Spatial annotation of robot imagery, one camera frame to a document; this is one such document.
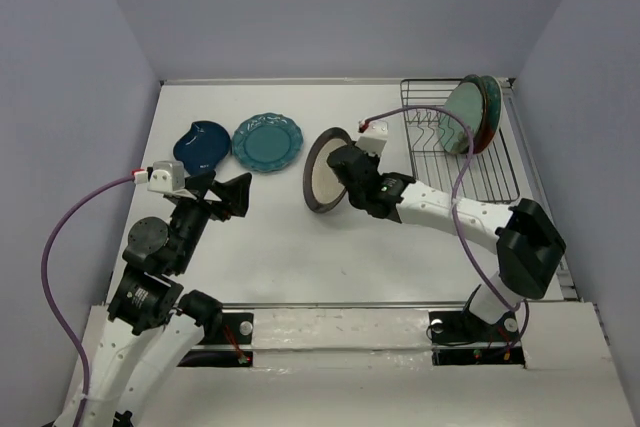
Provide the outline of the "cream plate brown rim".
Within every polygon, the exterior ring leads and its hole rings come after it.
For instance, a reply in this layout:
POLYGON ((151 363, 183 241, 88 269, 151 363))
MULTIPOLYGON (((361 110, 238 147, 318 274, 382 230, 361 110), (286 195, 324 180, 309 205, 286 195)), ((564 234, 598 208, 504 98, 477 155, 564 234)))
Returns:
POLYGON ((327 213, 344 197, 346 188, 327 161, 332 152, 350 143, 351 137, 344 129, 332 127, 321 133, 311 146, 303 170, 303 196, 312 212, 327 213))

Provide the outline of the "dark blue curved dish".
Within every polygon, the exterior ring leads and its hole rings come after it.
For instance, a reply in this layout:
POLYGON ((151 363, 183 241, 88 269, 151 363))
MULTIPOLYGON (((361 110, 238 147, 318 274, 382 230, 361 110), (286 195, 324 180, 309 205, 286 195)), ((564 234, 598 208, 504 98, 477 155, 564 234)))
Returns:
POLYGON ((214 170, 230 150, 231 137, 227 130, 216 122, 200 120, 192 122, 175 143, 173 156, 190 175, 199 175, 214 170))

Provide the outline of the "teal scalloped plate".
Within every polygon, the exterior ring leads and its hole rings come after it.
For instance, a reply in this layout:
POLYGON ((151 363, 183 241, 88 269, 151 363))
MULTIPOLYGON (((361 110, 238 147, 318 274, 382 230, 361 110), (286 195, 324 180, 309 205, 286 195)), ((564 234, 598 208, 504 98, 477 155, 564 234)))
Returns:
POLYGON ((231 151, 245 169, 274 173, 289 167, 303 144, 302 130, 293 119, 267 112, 240 123, 231 138, 231 151))

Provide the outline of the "pale green flower plate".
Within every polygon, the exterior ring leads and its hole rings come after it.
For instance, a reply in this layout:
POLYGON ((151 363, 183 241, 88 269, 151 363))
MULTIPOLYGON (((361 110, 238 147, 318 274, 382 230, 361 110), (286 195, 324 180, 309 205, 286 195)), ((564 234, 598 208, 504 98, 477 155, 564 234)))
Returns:
POLYGON ((482 124, 484 97, 480 88, 473 82, 459 84, 447 98, 443 109, 447 114, 439 115, 440 144, 449 154, 463 154, 469 146, 465 128, 475 136, 482 124))

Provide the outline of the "blue plate white blossoms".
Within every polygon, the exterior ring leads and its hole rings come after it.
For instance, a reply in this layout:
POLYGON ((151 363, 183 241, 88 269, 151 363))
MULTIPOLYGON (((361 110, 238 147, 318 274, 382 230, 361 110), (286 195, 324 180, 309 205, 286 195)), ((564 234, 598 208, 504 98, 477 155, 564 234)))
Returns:
POLYGON ((482 78, 476 74, 470 74, 465 76, 461 84, 471 83, 475 85, 482 96, 482 117, 480 126, 474 136, 474 150, 475 154, 481 154, 489 145, 490 135, 493 130, 489 123, 489 95, 482 78))

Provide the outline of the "red teal floral plate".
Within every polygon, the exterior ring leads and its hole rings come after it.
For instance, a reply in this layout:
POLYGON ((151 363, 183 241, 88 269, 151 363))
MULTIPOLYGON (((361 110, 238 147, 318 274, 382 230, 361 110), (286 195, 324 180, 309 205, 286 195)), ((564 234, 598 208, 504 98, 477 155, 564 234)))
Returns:
POLYGON ((474 140, 475 154, 484 152, 498 133, 503 107, 502 90, 497 79, 490 75, 484 75, 481 79, 484 82, 488 100, 484 126, 479 130, 478 136, 474 140))

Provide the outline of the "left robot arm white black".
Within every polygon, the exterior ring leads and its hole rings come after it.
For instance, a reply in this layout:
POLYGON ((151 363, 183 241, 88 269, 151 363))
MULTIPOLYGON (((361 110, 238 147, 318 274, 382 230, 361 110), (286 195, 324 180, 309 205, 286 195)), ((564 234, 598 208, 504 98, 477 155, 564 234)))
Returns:
POLYGON ((134 170, 120 184, 144 185, 174 209, 167 220, 145 217, 130 229, 125 268, 107 307, 95 355, 78 337, 82 380, 56 426, 135 426, 150 399, 200 341, 215 339, 223 305, 175 282, 191 261, 207 224, 244 217, 252 176, 218 182, 215 172, 188 176, 178 161, 134 170))

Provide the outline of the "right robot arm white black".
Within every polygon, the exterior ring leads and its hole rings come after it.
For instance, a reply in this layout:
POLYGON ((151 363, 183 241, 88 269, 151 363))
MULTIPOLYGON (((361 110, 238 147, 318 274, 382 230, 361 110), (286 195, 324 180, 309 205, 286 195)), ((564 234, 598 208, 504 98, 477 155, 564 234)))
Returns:
POLYGON ((545 297, 566 243, 539 203, 454 199, 412 177, 381 174, 378 163, 354 145, 338 148, 327 159, 353 207, 374 218, 458 237, 482 280, 460 315, 468 337, 486 337, 511 308, 545 297))

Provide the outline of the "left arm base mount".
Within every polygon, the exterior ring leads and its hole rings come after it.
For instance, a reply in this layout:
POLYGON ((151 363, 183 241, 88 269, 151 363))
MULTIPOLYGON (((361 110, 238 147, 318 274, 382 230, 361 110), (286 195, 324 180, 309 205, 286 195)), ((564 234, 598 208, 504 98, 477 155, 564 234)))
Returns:
POLYGON ((222 323, 206 334, 181 360, 186 368, 251 368, 254 314, 225 312, 222 323))

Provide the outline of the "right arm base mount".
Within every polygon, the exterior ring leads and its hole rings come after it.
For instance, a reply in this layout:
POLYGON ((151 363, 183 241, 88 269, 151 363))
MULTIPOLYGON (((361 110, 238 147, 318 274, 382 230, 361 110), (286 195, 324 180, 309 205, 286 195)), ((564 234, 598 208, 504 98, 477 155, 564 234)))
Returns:
POLYGON ((426 335, 435 366, 525 366, 521 332, 513 313, 496 324, 486 324, 468 312, 431 311, 426 335))

